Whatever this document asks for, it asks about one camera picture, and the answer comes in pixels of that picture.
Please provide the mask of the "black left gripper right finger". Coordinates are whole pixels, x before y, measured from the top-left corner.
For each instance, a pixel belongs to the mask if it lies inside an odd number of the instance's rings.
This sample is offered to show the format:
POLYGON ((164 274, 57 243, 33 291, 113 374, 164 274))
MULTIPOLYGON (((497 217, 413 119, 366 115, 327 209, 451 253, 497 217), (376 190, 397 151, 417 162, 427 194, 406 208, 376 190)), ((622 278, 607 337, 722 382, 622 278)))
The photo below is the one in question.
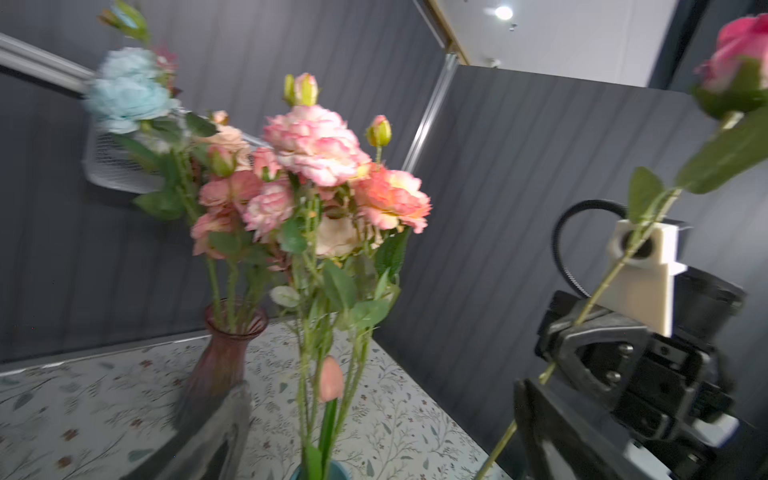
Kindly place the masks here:
POLYGON ((602 434, 546 387, 514 388, 517 434, 530 479, 646 479, 602 434))

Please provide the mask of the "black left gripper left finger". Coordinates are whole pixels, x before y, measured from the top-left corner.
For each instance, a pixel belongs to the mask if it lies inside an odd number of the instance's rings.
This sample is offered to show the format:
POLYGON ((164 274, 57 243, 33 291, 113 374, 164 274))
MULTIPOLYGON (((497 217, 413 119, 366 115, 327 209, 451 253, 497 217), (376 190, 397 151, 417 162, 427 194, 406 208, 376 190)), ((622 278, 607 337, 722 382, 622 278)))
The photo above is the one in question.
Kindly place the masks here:
POLYGON ((246 381, 214 400, 126 479, 234 479, 250 432, 251 389, 246 381))

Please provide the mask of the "dark pink bud stem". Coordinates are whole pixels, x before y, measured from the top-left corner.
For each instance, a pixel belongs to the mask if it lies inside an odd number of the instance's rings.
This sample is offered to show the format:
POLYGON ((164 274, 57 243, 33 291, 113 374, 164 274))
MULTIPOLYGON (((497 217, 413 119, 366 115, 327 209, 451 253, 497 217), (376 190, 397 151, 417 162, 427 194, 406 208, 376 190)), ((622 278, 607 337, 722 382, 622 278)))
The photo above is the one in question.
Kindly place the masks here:
MULTIPOLYGON (((711 57, 697 70, 693 96, 698 107, 719 124, 715 134, 676 174, 671 186, 651 170, 633 172, 628 202, 620 205, 604 200, 585 200, 566 211, 567 217, 588 210, 614 213, 618 220, 607 245, 612 265, 581 308, 585 320, 598 306, 597 300, 648 240, 656 223, 664 223, 668 211, 683 193, 713 192, 767 157, 767 17, 746 16, 724 25, 711 57)), ((556 373, 554 362, 531 380, 546 387, 578 413, 617 449, 625 449, 629 434, 595 402, 575 391, 556 373)), ((505 438, 519 437, 514 419, 505 438)))

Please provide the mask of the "pink bud spray stem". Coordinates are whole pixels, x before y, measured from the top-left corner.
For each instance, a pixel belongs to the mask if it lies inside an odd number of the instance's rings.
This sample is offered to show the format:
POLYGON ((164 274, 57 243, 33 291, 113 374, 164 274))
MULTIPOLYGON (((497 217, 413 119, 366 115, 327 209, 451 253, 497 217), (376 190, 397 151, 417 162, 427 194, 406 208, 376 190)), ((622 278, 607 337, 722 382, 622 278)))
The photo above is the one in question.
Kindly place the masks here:
POLYGON ((228 334, 250 331, 266 284, 266 252, 245 220, 262 187, 253 172, 237 171, 212 178, 199 191, 203 214, 191 227, 193 254, 205 259, 213 325, 228 334))

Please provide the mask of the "pale peony spray stem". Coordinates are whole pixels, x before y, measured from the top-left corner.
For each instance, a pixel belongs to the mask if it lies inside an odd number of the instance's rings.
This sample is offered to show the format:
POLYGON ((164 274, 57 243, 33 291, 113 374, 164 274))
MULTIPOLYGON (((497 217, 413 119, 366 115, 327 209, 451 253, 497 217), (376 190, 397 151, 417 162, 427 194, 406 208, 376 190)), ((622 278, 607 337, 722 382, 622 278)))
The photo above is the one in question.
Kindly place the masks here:
POLYGON ((267 120, 265 144, 253 156, 263 187, 246 207, 245 220, 284 274, 275 287, 289 281, 280 227, 302 210, 320 219, 316 253, 341 258, 353 249, 353 220, 381 232, 408 227, 411 236, 426 229, 432 209, 419 178, 383 162, 392 138, 388 119, 375 117, 358 136, 338 113, 319 104, 319 92, 312 75, 287 76, 283 97, 289 109, 267 120))

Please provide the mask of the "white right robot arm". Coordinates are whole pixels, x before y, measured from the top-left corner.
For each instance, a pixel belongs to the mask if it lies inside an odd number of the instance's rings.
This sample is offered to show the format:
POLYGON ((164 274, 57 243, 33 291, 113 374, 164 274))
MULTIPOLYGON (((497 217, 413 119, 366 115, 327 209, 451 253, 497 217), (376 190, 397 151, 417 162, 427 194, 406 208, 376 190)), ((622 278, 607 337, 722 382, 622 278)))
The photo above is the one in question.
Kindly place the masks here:
POLYGON ((538 330, 536 355, 629 434, 615 448, 550 391, 523 381, 515 415, 536 479, 763 479, 767 435, 741 421, 714 339, 745 291, 679 260, 689 233, 667 220, 585 320, 572 275, 538 330))

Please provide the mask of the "pink ribbed glass vase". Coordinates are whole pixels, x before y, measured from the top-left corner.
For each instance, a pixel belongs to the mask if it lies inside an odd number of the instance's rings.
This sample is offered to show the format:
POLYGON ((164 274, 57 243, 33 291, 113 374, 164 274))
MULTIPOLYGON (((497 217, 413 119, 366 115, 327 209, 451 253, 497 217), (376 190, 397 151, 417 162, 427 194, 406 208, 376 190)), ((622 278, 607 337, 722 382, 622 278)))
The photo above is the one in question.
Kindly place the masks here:
POLYGON ((201 416, 215 400, 225 397, 244 379, 247 348, 269 325, 269 317, 262 308, 246 308, 244 312, 250 315, 250 321, 231 332, 216 324, 211 304, 205 308, 210 340, 174 405, 173 425, 177 430, 201 416))

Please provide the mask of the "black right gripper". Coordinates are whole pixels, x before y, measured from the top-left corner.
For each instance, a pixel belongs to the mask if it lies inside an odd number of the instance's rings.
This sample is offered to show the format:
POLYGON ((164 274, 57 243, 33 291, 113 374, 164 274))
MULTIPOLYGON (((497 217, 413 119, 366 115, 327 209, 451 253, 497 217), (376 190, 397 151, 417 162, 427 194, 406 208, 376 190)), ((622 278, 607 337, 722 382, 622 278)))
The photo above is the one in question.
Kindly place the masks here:
POLYGON ((713 423, 731 411, 734 384, 714 345, 686 336, 651 339, 647 326, 603 307, 576 325, 585 305, 555 291, 534 352, 554 362, 572 388, 615 407, 613 418, 633 438, 673 441, 695 422, 713 423))

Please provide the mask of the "white green rose spray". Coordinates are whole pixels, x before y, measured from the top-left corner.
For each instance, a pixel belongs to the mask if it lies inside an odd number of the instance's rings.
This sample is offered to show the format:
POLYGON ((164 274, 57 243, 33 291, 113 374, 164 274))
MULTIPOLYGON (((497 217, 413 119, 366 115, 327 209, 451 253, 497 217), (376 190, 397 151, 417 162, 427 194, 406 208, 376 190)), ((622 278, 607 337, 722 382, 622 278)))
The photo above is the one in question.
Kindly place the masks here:
POLYGON ((159 188, 136 196, 133 204, 157 220, 192 224, 201 209, 186 112, 174 90, 176 67, 150 49, 150 30, 138 8, 115 1, 99 19, 139 44, 106 54, 87 84, 86 108, 98 129, 135 164, 162 179, 159 188))

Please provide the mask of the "small pink flower spray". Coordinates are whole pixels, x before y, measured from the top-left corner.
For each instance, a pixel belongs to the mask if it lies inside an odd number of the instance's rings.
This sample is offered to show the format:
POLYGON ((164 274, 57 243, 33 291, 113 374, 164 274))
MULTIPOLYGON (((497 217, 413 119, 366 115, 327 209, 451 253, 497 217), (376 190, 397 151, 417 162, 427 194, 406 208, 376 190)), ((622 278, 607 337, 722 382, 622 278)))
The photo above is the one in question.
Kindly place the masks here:
POLYGON ((272 299, 294 316, 299 350, 300 464, 298 479, 328 479, 333 453, 368 360, 374 329, 399 295, 399 273, 411 230, 384 232, 355 219, 352 252, 320 257, 320 219, 302 210, 282 224, 289 281, 272 299))

